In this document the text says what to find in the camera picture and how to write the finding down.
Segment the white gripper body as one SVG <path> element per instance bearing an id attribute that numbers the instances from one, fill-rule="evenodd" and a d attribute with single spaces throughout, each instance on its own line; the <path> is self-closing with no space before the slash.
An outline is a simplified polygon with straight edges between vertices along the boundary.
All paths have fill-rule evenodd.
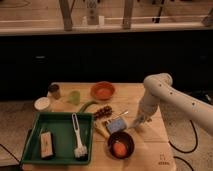
<path id="1" fill-rule="evenodd" d="M 145 111 L 143 108 L 138 108 L 137 120 L 140 123 L 144 123 L 146 118 L 151 118 L 153 116 L 153 112 Z"/>

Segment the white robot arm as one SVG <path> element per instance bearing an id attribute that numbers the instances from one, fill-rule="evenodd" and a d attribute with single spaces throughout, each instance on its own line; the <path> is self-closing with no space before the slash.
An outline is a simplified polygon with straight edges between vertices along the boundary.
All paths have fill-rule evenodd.
<path id="1" fill-rule="evenodd" d="M 213 136 L 213 106 L 172 87 L 173 79 L 168 73 L 147 76 L 143 85 L 145 93 L 139 101 L 138 114 L 131 127 L 149 122 L 157 111 L 159 101 L 164 100 L 180 110 L 196 122 L 208 134 Z"/>

